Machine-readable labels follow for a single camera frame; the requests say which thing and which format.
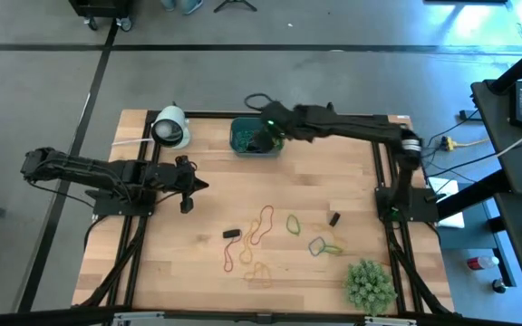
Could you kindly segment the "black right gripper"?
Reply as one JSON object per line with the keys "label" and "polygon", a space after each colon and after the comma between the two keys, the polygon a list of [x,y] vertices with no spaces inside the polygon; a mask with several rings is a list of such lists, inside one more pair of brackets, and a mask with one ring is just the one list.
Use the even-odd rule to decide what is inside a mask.
{"label": "black right gripper", "polygon": [[257,141],[262,153],[270,152],[274,148],[273,137],[281,139],[292,139],[294,137],[293,122],[295,115],[280,101],[270,101],[260,109],[260,112],[260,119],[267,131],[264,129],[255,131],[253,140]]}

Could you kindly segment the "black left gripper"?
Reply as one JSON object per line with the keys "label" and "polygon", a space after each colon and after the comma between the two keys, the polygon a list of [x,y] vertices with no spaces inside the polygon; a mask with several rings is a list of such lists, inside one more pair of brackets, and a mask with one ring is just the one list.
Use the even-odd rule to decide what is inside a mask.
{"label": "black left gripper", "polygon": [[175,158],[177,168],[177,178],[174,183],[174,189],[164,196],[160,202],[165,201],[169,197],[181,195],[180,212],[182,214],[189,213],[194,207],[194,201],[191,198],[194,192],[206,189],[208,183],[196,177],[195,164],[189,160],[187,156],[178,156]]}

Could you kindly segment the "blue rubber band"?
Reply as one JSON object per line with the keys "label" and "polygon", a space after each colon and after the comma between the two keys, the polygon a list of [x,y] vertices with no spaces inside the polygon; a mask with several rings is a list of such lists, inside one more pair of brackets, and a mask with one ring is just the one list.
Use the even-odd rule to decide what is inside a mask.
{"label": "blue rubber band", "polygon": [[308,251],[311,256],[316,257],[324,251],[325,247],[326,247],[325,240],[321,236],[318,236],[309,242]]}
{"label": "blue rubber band", "polygon": [[235,133],[235,143],[237,152],[247,152],[248,147],[252,144],[254,137],[253,130],[242,130]]}

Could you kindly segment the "teal plastic bin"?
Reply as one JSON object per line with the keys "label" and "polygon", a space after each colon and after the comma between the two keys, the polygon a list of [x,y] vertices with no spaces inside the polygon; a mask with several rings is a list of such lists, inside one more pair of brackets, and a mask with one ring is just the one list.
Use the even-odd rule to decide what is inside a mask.
{"label": "teal plastic bin", "polygon": [[253,130],[254,132],[260,129],[265,129],[263,122],[259,118],[252,117],[238,117],[232,120],[230,125],[229,146],[236,156],[240,158],[276,158],[280,155],[281,150],[278,150],[276,143],[274,148],[267,153],[262,153],[254,140],[248,147],[247,152],[237,152],[235,143],[235,133],[242,130]]}

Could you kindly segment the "red rubber band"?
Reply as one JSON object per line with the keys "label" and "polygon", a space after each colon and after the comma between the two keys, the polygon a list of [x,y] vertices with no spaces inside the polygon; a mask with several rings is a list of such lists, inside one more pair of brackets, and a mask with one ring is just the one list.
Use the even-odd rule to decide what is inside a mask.
{"label": "red rubber band", "polygon": [[251,245],[258,245],[262,238],[273,229],[274,214],[274,207],[266,205],[261,209],[259,217],[252,221],[249,237],[249,243]]}
{"label": "red rubber band", "polygon": [[230,241],[228,242],[228,244],[225,246],[224,248],[224,264],[223,264],[223,270],[225,273],[231,273],[234,269],[234,262],[233,262],[233,258],[229,252],[229,249],[231,247],[231,245],[233,244],[236,244],[238,243],[239,241],[241,240],[241,235],[239,236],[235,236],[235,237],[231,237],[230,238]]}

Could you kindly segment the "yellow rubber band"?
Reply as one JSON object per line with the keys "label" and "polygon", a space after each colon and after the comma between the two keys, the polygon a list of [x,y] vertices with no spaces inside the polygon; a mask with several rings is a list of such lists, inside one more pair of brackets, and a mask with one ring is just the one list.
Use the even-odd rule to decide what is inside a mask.
{"label": "yellow rubber band", "polygon": [[272,286],[271,270],[262,262],[255,262],[253,269],[246,272],[243,278],[248,283],[259,283],[262,288],[270,288]]}
{"label": "yellow rubber band", "polygon": [[251,246],[252,246],[251,238],[252,238],[252,235],[258,230],[259,226],[260,226],[260,223],[258,222],[257,219],[252,220],[251,225],[244,236],[243,250],[240,252],[240,254],[238,256],[239,262],[242,264],[251,264],[253,261],[253,252],[251,249]]}

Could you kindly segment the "person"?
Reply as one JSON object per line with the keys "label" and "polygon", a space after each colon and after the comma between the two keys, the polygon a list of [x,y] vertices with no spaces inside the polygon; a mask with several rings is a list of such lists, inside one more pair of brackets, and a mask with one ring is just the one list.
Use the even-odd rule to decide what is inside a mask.
{"label": "person", "polygon": [[184,15],[190,15],[197,11],[202,5],[203,0],[159,0],[167,12],[174,11],[177,7]]}

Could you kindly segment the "green artificial potted plant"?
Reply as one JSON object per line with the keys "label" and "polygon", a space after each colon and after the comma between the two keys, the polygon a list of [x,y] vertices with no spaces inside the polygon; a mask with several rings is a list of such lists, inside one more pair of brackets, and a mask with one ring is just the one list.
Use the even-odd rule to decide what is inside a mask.
{"label": "green artificial potted plant", "polygon": [[386,313],[397,298],[392,277],[371,260],[349,264],[343,287],[347,301],[372,316]]}

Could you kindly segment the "yellow power plug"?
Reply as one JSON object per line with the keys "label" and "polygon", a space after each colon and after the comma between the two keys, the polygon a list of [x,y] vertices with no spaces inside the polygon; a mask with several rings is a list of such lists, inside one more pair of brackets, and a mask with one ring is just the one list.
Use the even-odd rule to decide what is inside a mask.
{"label": "yellow power plug", "polygon": [[468,143],[459,143],[453,140],[451,137],[442,137],[440,140],[440,148],[445,151],[453,151],[457,148],[472,147],[481,143],[486,142],[487,139],[476,140]]}

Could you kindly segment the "black wheeled cart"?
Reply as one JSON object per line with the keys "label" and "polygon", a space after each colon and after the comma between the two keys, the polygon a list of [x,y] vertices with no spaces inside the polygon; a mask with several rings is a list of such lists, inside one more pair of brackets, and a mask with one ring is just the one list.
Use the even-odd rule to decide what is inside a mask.
{"label": "black wheeled cart", "polygon": [[132,26],[131,4],[133,0],[68,0],[74,12],[83,18],[84,23],[93,31],[98,30],[95,18],[111,18],[123,32]]}

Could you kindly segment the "white box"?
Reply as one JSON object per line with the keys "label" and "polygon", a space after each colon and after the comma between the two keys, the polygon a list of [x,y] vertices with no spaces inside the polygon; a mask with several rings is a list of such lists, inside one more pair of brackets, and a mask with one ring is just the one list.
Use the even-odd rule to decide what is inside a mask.
{"label": "white box", "polygon": [[441,219],[437,223],[438,227],[450,227],[450,228],[464,228],[465,222],[464,222],[464,216],[461,212],[449,216],[447,218]]}

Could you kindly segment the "black rig crossbar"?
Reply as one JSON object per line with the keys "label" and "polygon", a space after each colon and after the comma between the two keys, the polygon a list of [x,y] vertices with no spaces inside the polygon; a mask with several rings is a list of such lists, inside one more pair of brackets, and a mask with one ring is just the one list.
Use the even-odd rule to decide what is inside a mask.
{"label": "black rig crossbar", "polygon": [[248,321],[260,325],[277,322],[351,323],[357,326],[522,326],[522,323],[466,318],[458,314],[405,312],[391,316],[275,312],[134,311],[128,306],[85,307],[0,314],[0,326],[91,326],[109,322],[149,319]]}

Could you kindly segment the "black desk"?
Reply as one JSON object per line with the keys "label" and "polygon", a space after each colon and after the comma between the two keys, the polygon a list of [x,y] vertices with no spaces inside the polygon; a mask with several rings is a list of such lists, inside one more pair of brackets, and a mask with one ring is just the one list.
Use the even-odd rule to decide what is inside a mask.
{"label": "black desk", "polygon": [[492,93],[483,81],[472,83],[471,91],[510,187],[494,198],[522,271],[522,129],[508,123],[507,95]]}

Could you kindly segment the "red and white bottle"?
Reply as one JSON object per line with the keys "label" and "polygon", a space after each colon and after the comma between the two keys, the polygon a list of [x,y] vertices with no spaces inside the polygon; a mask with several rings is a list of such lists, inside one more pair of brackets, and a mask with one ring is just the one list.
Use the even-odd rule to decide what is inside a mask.
{"label": "red and white bottle", "polygon": [[477,256],[467,260],[467,267],[470,270],[486,270],[498,267],[499,259],[496,256]]}

